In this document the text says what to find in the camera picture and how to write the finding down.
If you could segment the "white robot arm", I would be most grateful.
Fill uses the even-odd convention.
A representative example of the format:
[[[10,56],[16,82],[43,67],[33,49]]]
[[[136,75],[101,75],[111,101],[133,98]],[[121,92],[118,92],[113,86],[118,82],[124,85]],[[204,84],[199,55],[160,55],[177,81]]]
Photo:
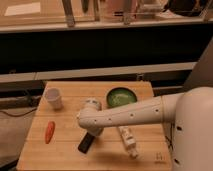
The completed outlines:
[[[213,171],[213,87],[105,110],[88,100],[77,118],[94,136],[105,127],[174,123],[172,171]]]

